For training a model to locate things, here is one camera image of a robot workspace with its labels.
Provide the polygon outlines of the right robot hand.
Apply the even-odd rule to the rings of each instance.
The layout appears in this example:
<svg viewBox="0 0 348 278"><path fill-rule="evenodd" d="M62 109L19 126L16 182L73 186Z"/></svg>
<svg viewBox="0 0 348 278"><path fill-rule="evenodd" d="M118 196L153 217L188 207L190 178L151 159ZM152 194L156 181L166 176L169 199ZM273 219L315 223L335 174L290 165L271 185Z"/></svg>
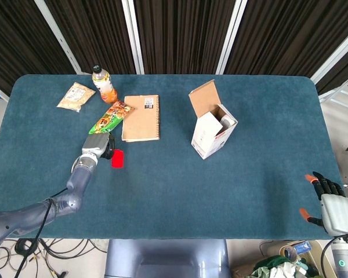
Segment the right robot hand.
<svg viewBox="0 0 348 278"><path fill-rule="evenodd" d="M325 229L332 237L348 235L348 197L343 188L318 172L306 174L320 202L321 218L312 217L305 208L300 208L302 218Z"/></svg>

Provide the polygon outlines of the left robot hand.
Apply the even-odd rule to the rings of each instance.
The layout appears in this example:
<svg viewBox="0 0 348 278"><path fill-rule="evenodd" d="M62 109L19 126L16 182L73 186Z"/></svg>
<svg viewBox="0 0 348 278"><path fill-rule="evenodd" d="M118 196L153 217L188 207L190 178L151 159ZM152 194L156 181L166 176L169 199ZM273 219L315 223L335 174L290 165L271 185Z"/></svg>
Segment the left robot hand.
<svg viewBox="0 0 348 278"><path fill-rule="evenodd" d="M83 146L82 154L93 153L97 158L110 160L114 155L115 138L111 133L90 134Z"/></svg>

